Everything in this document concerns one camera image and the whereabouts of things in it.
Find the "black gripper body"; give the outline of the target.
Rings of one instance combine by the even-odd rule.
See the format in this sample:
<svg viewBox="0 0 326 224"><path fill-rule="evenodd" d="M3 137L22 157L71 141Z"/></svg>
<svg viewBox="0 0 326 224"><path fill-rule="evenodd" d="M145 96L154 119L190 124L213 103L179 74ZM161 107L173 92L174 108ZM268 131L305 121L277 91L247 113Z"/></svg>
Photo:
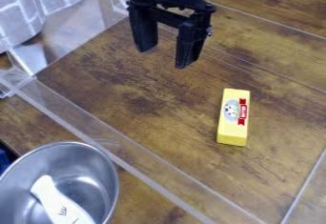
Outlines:
<svg viewBox="0 0 326 224"><path fill-rule="evenodd" d="M177 28L183 22L199 28L210 27L215 7L205 0L130 0L129 11L138 10L146 20Z"/></svg>

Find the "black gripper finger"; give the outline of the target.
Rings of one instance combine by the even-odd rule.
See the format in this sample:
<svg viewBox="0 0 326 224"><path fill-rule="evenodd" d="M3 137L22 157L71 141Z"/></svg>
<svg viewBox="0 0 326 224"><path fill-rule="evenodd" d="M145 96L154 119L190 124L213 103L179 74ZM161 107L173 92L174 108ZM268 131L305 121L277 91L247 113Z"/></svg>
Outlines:
<svg viewBox="0 0 326 224"><path fill-rule="evenodd" d="M199 59L209 35L210 28L199 27L191 22L183 22L179 25L177 37L178 69L186 68Z"/></svg>
<svg viewBox="0 0 326 224"><path fill-rule="evenodd" d="M129 19L137 49L149 51L158 44L158 24L147 10L129 9Z"/></svg>

